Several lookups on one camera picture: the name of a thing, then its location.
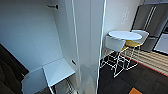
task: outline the white table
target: white table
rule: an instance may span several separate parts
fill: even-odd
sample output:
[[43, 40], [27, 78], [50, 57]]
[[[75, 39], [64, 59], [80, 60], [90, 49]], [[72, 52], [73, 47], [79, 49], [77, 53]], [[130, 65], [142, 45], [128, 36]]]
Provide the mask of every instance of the white table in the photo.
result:
[[43, 69], [47, 84], [52, 94], [54, 94], [54, 91], [51, 88], [53, 85], [75, 73], [64, 58], [44, 65]]
[[129, 31], [110, 31], [109, 35], [111, 37], [124, 40], [138, 40], [142, 38], [140, 34]]

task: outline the white shelf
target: white shelf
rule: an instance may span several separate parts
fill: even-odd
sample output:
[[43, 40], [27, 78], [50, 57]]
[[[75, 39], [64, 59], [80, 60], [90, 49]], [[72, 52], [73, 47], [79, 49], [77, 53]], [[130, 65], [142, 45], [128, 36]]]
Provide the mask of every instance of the white shelf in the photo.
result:
[[43, 66], [43, 69], [49, 87], [75, 73], [64, 58]]

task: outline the bar stool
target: bar stool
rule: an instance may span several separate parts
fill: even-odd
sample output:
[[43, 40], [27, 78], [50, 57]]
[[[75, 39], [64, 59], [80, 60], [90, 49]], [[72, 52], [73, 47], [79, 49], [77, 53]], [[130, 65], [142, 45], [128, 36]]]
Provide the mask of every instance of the bar stool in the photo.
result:
[[136, 64], [134, 64], [134, 65], [129, 67], [135, 48], [138, 47], [138, 59], [139, 59], [140, 46], [143, 45], [143, 43], [145, 42], [146, 38], [149, 35], [148, 32], [142, 31], [142, 30], [131, 30], [131, 32], [140, 34], [142, 36], [142, 38], [139, 39], [139, 40], [134, 40], [134, 41], [126, 40], [125, 45], [130, 47], [130, 48], [133, 48], [132, 53], [131, 53], [131, 57], [130, 57], [129, 60], [127, 60], [128, 64], [126, 66], [126, 70], [129, 70], [129, 69], [131, 69], [131, 68], [133, 68], [133, 67], [138, 65], [138, 63], [136, 63]]
[[[114, 78], [115, 78], [118, 74], [120, 74], [121, 71], [124, 69], [125, 58], [124, 58], [123, 61], [120, 60], [120, 59], [123, 58], [123, 57], [121, 56], [121, 52], [123, 52], [124, 50], [126, 50], [126, 49], [128, 48], [128, 47], [124, 46], [125, 42], [126, 42], [125, 40], [116, 39], [116, 38], [113, 38], [113, 37], [111, 37], [111, 36], [109, 36], [109, 35], [106, 36], [106, 42], [105, 42], [106, 47], [107, 47], [108, 49], [112, 50], [112, 51], [117, 52], [117, 53], [118, 53], [118, 56], [114, 57], [114, 59], [116, 59], [116, 62], [115, 62], [114, 65], [111, 65], [110, 63], [108, 63], [108, 62], [110, 62], [109, 59], [108, 59], [108, 61], [105, 61], [105, 60], [103, 59], [102, 65], [101, 65], [100, 68], [102, 68], [102, 67], [103, 67], [104, 65], [106, 65], [106, 64], [111, 67], [111, 70], [113, 70], [113, 68], [114, 68], [114, 69], [115, 69], [115, 70], [114, 70]], [[120, 67], [122, 68], [119, 72], [117, 72], [117, 67], [118, 67], [118, 66], [120, 66]]]

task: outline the round table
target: round table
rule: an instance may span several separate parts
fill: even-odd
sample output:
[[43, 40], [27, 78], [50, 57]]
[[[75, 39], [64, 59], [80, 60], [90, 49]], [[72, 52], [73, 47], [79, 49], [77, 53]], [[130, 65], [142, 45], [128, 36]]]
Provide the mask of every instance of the round table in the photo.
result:
[[109, 35], [111, 37], [124, 40], [138, 40], [142, 38], [140, 34], [129, 31], [110, 31]]

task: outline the stool seat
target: stool seat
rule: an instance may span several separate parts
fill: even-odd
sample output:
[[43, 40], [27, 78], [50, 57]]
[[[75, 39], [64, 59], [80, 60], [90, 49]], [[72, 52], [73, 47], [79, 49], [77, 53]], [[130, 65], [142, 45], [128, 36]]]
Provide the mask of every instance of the stool seat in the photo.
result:
[[142, 94], [141, 92], [139, 92], [137, 89], [132, 88], [132, 90], [130, 91], [129, 94]]
[[128, 47], [124, 46], [121, 50], [121, 52], [123, 52], [124, 50], [128, 49]]
[[132, 40], [126, 40], [125, 45], [129, 47], [137, 47], [140, 46], [141, 44], [134, 42]]

